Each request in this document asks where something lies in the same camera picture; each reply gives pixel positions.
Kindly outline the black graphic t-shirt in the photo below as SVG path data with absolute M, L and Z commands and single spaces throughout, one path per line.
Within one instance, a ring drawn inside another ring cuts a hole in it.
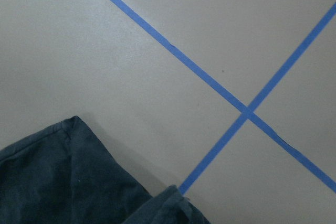
M 1 223 L 207 223 L 175 186 L 157 196 L 78 116 L 1 150 Z

